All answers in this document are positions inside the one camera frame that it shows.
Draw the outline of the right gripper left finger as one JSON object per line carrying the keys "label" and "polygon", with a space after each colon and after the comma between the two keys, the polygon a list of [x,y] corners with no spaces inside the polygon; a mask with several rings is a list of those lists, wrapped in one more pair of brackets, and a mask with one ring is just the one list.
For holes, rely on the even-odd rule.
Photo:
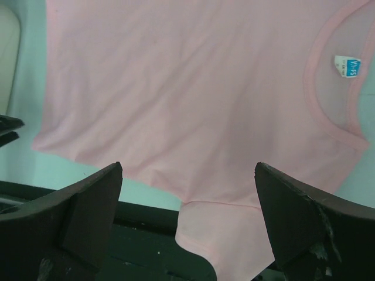
{"label": "right gripper left finger", "polygon": [[122,186],[116,162],[1,212],[1,280],[94,280]]}

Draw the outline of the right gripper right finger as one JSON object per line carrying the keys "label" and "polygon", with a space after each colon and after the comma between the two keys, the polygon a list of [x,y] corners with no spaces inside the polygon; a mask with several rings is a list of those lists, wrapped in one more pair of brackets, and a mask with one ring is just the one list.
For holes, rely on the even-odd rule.
{"label": "right gripper right finger", "polygon": [[374,280],[374,209],[257,163],[255,183],[286,280]]}

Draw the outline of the pink t shirt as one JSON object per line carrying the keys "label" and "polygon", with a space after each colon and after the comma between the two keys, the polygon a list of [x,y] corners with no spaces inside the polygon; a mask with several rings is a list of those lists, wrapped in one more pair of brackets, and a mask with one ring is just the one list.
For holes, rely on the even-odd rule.
{"label": "pink t shirt", "polygon": [[274,261],[258,162],[332,193],[369,147],[373,1],[47,1],[46,28],[33,148],[177,196],[218,280]]}

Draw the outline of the white plastic bin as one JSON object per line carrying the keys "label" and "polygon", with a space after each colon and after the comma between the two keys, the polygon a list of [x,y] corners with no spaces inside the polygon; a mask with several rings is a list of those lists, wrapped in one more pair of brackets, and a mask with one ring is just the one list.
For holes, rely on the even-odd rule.
{"label": "white plastic bin", "polygon": [[16,15],[4,4],[1,4],[0,28],[0,106],[1,115],[5,115],[11,99],[13,79],[18,59],[21,26]]}

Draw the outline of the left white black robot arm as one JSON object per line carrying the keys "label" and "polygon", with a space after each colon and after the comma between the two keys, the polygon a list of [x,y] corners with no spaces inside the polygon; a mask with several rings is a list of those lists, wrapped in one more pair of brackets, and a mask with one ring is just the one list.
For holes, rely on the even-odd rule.
{"label": "left white black robot arm", "polygon": [[0,147],[3,147],[19,138],[17,129],[23,127],[25,123],[18,118],[6,115],[0,117]]}

